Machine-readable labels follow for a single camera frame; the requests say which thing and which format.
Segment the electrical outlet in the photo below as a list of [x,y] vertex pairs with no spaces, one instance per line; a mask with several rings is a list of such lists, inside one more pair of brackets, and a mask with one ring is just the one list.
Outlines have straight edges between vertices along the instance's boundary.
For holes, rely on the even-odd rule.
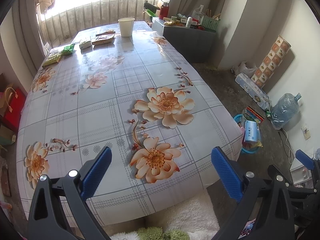
[[307,125],[305,125],[304,127],[302,127],[301,130],[302,130],[304,139],[305,139],[305,140],[308,140],[308,139],[311,137],[311,134],[310,134],[310,131],[309,131]]

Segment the white bucket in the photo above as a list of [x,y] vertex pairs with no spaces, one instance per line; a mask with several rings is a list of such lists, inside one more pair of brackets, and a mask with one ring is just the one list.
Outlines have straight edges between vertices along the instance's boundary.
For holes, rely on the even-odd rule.
[[121,18],[118,20],[121,37],[132,36],[134,18]]

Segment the green basket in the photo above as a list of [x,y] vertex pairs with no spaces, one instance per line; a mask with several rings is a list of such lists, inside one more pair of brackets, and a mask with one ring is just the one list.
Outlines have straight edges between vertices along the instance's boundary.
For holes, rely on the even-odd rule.
[[219,22],[220,20],[214,20],[211,17],[203,15],[200,20],[200,25],[205,28],[216,31]]

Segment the patterned roll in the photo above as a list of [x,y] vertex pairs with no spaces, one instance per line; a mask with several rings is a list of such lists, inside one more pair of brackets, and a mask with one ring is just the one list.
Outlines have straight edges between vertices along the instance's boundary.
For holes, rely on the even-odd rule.
[[251,78],[259,88],[262,88],[265,82],[273,75],[274,70],[281,64],[282,59],[290,48],[291,45],[279,35],[270,52]]

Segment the blue gripper pad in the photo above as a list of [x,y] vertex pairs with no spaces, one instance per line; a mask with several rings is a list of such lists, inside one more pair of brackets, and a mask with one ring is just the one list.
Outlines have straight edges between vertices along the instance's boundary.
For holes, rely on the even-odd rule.
[[81,198],[86,199],[93,197],[96,192],[104,174],[109,168],[112,160],[112,153],[109,147],[104,147],[102,153],[95,160],[86,176],[82,180],[82,191],[80,193]]
[[302,150],[296,151],[296,158],[308,169],[313,170],[314,169],[314,163],[312,159],[306,155]]
[[228,157],[220,147],[215,147],[211,152],[211,162],[216,169],[229,197],[238,203],[242,199],[242,181],[229,163]]

